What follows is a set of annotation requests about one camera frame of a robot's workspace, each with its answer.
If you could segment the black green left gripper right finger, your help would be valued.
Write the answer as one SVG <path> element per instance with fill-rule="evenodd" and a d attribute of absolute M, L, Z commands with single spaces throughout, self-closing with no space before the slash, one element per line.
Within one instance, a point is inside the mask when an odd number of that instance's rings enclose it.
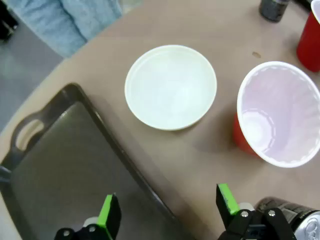
<path fill-rule="evenodd" d="M 278 208 L 265 212 L 241 209 L 226 183 L 216 185 L 216 206 L 225 231 L 219 240 L 294 240 L 295 234 Z"/>

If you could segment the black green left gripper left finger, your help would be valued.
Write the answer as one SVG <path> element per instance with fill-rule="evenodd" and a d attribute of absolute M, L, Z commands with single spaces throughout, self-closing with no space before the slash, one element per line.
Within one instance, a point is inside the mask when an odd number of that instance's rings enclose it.
<path fill-rule="evenodd" d="M 83 226 L 75 231 L 72 228 L 60 228 L 55 240 L 115 240 L 122 219 L 122 211 L 117 196 L 108 194 L 104 200 L 95 223 Z"/>

